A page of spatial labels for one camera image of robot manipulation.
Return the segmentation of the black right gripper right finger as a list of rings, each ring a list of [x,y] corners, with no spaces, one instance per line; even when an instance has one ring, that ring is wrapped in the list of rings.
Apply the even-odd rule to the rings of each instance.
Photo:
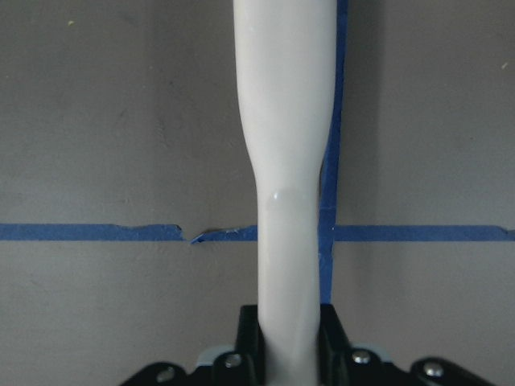
[[[348,385],[347,350],[348,337],[335,307],[322,304],[319,325],[319,372],[322,385]]]

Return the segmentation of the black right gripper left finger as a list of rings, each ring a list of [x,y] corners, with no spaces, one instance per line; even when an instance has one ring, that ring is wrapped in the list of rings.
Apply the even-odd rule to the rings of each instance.
[[[235,349],[245,360],[250,379],[255,385],[264,385],[265,343],[258,321],[258,306],[246,305],[240,308]]]

